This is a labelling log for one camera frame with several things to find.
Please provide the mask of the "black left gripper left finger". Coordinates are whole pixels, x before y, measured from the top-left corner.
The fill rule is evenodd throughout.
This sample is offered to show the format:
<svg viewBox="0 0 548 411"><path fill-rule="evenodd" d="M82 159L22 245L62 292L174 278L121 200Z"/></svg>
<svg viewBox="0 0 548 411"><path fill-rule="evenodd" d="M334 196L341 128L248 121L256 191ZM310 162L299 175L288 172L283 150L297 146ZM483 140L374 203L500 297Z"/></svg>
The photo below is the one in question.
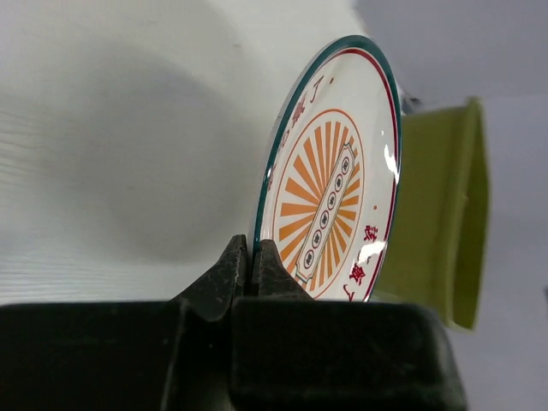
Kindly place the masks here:
<svg viewBox="0 0 548 411"><path fill-rule="evenodd" d="M4 410L183 410L229 368L243 235L167 301L44 302L1 309Z"/></svg>

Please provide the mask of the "white orange sunburst plate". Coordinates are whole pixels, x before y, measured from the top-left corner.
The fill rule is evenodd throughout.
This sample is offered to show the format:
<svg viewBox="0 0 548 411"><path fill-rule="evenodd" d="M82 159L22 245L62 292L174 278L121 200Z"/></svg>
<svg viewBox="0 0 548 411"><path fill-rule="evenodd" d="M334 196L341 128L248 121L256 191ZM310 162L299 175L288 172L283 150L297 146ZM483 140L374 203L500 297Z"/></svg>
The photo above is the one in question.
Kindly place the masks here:
<svg viewBox="0 0 548 411"><path fill-rule="evenodd" d="M312 298L368 301L396 209L401 122L394 75L371 39L323 47L272 129L249 252L272 240Z"/></svg>

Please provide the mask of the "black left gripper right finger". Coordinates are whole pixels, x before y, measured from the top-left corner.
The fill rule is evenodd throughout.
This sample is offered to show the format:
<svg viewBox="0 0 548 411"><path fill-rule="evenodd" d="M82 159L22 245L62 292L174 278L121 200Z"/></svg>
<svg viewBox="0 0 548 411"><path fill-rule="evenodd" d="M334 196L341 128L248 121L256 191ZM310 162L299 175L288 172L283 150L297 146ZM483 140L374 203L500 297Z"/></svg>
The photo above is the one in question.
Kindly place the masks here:
<svg viewBox="0 0 548 411"><path fill-rule="evenodd" d="M414 304L314 301L276 244L254 255L230 313L229 395L239 410L463 410L440 321Z"/></svg>

